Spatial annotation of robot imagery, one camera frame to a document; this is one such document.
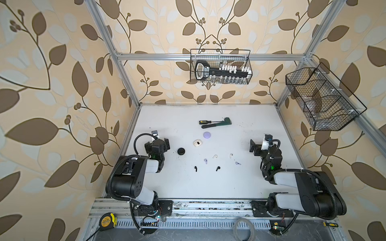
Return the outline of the white earbud charging case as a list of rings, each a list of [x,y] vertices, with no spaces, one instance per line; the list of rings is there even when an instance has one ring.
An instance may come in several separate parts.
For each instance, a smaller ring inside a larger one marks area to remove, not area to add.
[[[195,147],[200,147],[202,144],[203,144],[203,143],[202,143],[201,140],[195,140],[195,141],[194,141],[194,146],[195,146]]]

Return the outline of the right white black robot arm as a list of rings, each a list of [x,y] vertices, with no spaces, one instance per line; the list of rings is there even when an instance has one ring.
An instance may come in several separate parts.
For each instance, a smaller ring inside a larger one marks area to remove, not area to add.
[[[265,201],[252,201],[255,217],[302,214],[333,220],[346,214],[346,203],[326,172],[282,168],[280,140],[265,135],[261,144],[251,140],[249,151],[261,158],[260,170],[265,181],[297,190],[296,193],[273,192]]]

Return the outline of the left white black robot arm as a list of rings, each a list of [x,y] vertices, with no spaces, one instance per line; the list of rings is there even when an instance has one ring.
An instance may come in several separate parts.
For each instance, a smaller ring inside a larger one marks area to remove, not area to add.
[[[140,155],[136,144],[140,137],[149,136],[144,144],[146,155]],[[106,193],[115,200],[133,202],[150,211],[159,210],[158,194],[144,187],[146,173],[159,173],[164,167],[164,154],[170,149],[167,138],[160,139],[157,131],[143,133],[134,139],[133,155],[120,156],[107,183]]]

